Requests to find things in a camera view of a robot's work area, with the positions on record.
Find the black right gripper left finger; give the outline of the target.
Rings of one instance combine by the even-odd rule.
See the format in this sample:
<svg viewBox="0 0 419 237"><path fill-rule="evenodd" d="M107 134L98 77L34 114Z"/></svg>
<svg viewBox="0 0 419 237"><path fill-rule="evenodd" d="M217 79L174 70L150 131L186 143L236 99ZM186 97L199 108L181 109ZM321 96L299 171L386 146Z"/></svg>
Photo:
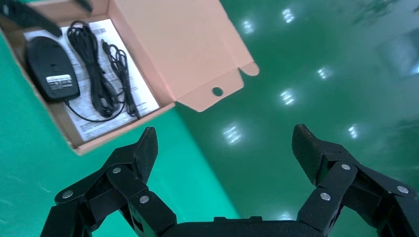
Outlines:
<svg viewBox="0 0 419 237"><path fill-rule="evenodd" d="M43 237L90 237L119 212L140 237L161 237L177 223L175 213L147 186L158 155L153 127L139 140L115 149L97 171L60 191Z"/></svg>

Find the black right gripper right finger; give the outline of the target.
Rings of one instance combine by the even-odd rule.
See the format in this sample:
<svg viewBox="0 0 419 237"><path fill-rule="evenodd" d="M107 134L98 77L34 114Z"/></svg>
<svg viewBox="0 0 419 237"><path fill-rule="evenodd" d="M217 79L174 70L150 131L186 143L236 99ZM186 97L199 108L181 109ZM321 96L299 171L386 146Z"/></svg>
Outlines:
<svg viewBox="0 0 419 237"><path fill-rule="evenodd" d="M362 165L342 145L293 129L292 151L315 190L297 219L328 236L341 211L355 211L379 237L419 234L419 195L400 181Z"/></svg>

